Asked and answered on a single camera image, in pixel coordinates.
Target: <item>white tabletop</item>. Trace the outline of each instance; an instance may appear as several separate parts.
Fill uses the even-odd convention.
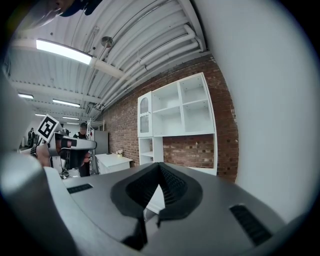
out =
[[[95,155],[97,159],[106,167],[116,166],[124,163],[128,163],[130,161],[133,161],[130,158],[126,157],[118,157],[117,154],[96,154]]]

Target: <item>potted plant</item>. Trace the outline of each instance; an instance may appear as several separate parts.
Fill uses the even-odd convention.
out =
[[[117,152],[115,152],[118,156],[118,158],[122,158],[122,154],[123,154],[124,150],[123,149],[119,149]]]

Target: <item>cabinet door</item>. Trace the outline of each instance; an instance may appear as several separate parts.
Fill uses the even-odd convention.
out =
[[[138,137],[152,137],[151,91],[138,98]]]

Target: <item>light fixture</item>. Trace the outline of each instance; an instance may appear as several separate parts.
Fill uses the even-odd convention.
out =
[[[33,99],[34,97],[31,94],[18,93],[21,98]]]
[[[58,99],[53,99],[52,101],[55,102],[55,103],[60,103],[60,104],[65,104],[65,105],[70,105],[70,106],[73,106],[73,107],[80,108],[80,105],[76,104],[76,103],[62,101],[62,100],[58,100]]]
[[[75,117],[67,117],[67,116],[63,116],[62,118],[64,118],[64,119],[72,119],[72,120],[79,120],[79,118],[75,118]]]
[[[53,54],[58,54],[61,56],[68,57],[70,59],[76,60],[78,62],[82,62],[84,64],[89,65],[92,56],[86,53],[83,53],[79,50],[58,44],[56,42],[50,42],[43,39],[38,39],[35,41],[36,48],[38,50],[43,50],[46,52],[50,52]]]

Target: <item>hand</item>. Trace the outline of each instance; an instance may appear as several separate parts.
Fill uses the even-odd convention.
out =
[[[71,140],[67,141],[67,147],[71,148]],[[61,151],[61,140],[56,140],[55,148],[58,154]],[[37,159],[43,167],[50,167],[50,154],[46,144],[39,145],[36,147]],[[90,153],[86,153],[81,166],[90,161]]]

